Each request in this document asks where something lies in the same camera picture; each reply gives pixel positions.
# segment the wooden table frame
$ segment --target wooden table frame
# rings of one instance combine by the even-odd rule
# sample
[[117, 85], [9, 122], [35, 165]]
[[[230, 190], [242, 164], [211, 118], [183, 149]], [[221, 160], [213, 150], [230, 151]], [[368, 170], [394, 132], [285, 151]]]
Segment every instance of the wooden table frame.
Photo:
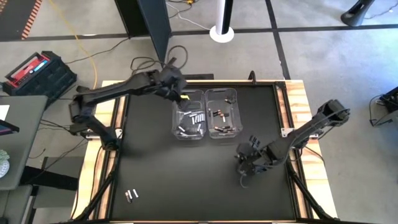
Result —
[[[111, 85], [121, 81], [104, 81], [102, 86]], [[188, 80], [188, 83], [248, 83], [251, 80]], [[312, 114], [308, 104], [307, 95], [303, 81], [301, 80], [258, 80], [258, 83], [275, 83], [277, 85], [276, 95], [278, 98], [277, 104], [280, 108], [280, 116], [282, 118], [284, 128], [299, 128], [307, 121], [311, 120]], [[110, 100], [100, 103], [96, 107], [95, 116], [105, 126], [114, 126], [121, 128], [123, 126], [123, 116], [127, 101], [125, 97]], [[83, 209], [88, 205], [91, 198], [98, 190], [98, 186], [103, 182], [105, 177], [109, 174], [113, 163], [115, 152], [106, 152], [100, 148], [100, 140], [92, 140], [87, 145], [86, 155], [83, 162], [83, 168], [79, 179], [78, 200], [76, 199], [74, 207], [77, 206], [74, 218], [79, 216]], [[309, 140], [308, 147], [321, 154], [320, 147], [317, 140]], [[295, 158], [297, 154], [290, 152], [291, 158]], [[301, 171], [302, 176], [305, 176], [307, 188], [329, 215], [337, 217], [335, 204], [331, 195], [331, 190], [326, 175], [325, 166], [321, 159], [310, 151], [303, 151], [301, 156], [301, 163], [293, 162], [294, 169]], [[103, 194], [101, 203], [96, 210], [91, 214], [90, 219], [104, 219], [108, 217], [108, 202], [110, 197], [110, 190], [112, 186], [106, 189]], [[298, 201], [298, 209], [302, 218], [307, 218], [308, 205], [303, 198], [299, 188], [295, 185], [295, 193]]]

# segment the chair leg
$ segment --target chair leg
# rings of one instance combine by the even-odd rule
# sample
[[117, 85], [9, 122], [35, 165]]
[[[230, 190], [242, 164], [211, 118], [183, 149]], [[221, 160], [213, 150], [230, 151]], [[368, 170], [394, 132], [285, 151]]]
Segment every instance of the chair leg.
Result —
[[365, 14], [373, 2], [374, 0], [358, 0], [351, 9], [341, 15], [341, 21], [351, 27], [362, 25]]

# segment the clear plastic bin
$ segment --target clear plastic bin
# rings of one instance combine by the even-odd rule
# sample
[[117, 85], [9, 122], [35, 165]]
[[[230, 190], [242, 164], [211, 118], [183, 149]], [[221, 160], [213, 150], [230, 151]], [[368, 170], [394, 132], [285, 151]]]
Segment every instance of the clear plastic bin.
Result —
[[207, 90], [206, 107], [211, 138], [233, 138], [243, 130], [238, 108], [238, 94], [235, 89]]
[[190, 104], [184, 110], [173, 103], [172, 132], [180, 140], [199, 140], [206, 133], [205, 93], [201, 90], [183, 90]]

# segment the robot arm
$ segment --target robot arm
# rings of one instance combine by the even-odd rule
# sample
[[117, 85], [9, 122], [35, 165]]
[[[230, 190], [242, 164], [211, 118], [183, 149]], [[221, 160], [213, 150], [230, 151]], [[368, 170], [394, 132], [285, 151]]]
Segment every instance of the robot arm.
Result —
[[91, 129], [98, 134], [103, 149], [116, 150], [117, 137], [113, 129], [98, 121], [93, 110], [98, 103], [115, 99], [123, 95], [155, 94], [165, 99], [176, 101], [185, 107], [189, 101], [181, 97], [182, 89], [187, 85], [179, 69], [169, 63], [161, 72], [152, 70], [132, 75], [124, 82], [89, 90], [83, 88], [81, 93], [73, 97], [69, 104], [70, 116], [74, 133]]
[[280, 137], [259, 148], [260, 142], [252, 136], [250, 143], [240, 144], [236, 149], [238, 172], [242, 175], [254, 175], [283, 164], [292, 147], [303, 148], [310, 135], [327, 126], [341, 126], [347, 122], [348, 118], [349, 109], [346, 109], [338, 100], [330, 100], [318, 109], [318, 113], [311, 121], [289, 133], [286, 138]]

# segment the concrete floor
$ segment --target concrete floor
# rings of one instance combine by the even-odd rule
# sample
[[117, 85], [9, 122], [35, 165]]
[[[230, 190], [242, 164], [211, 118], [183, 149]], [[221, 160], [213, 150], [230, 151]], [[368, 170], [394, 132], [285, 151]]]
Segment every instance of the concrete floor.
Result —
[[[78, 34], [124, 33], [124, 26], [112, 0], [54, 0], [64, 11]], [[340, 14], [356, 1], [272, 0], [278, 27], [343, 26]], [[271, 26], [263, 0], [234, 2], [231, 26], [234, 28], [267, 28]], [[376, 1], [369, 15], [380, 13], [395, 0]], [[179, 9], [183, 4], [172, 3]], [[182, 16], [210, 28], [215, 20], [215, 3], [200, 0]], [[364, 24], [398, 24], [398, 9], [392, 13], [365, 20]], [[172, 30], [200, 30], [179, 18], [170, 20]], [[30, 36], [71, 35], [47, 1], [40, 8]], [[313, 113], [325, 101], [337, 98], [351, 108], [347, 124], [320, 141], [330, 187], [338, 216], [342, 220], [374, 223], [396, 223], [398, 220], [398, 150], [397, 126], [369, 125], [368, 103], [374, 95], [385, 93], [398, 84], [398, 29], [346, 30], [280, 33], [292, 79], [304, 80]], [[110, 49], [122, 39], [83, 40], [90, 53]], [[283, 79], [272, 33], [236, 34], [233, 41], [217, 44], [208, 35], [175, 36], [169, 47], [184, 45], [189, 61], [185, 74], [214, 73], [216, 79], [246, 79], [251, 70], [261, 79]], [[0, 42], [0, 69], [7, 73], [32, 52], [51, 50], [65, 62], [82, 58], [74, 40], [37, 42]], [[131, 59], [155, 57], [150, 38], [127, 40], [112, 52], [95, 57], [98, 83], [124, 80], [130, 76]], [[178, 58], [183, 52], [175, 52]], [[93, 70], [88, 60], [70, 65], [78, 74], [78, 84], [92, 86]], [[64, 98], [74, 94], [68, 92]], [[44, 119], [68, 124], [68, 100], [54, 103]], [[383, 108], [375, 106], [376, 114]], [[41, 130], [31, 156], [47, 150], [28, 165], [40, 167], [44, 156], [57, 157], [80, 141], [63, 131]], [[85, 148], [69, 156], [84, 156]], [[68, 208], [43, 208], [34, 223], [65, 221]]]

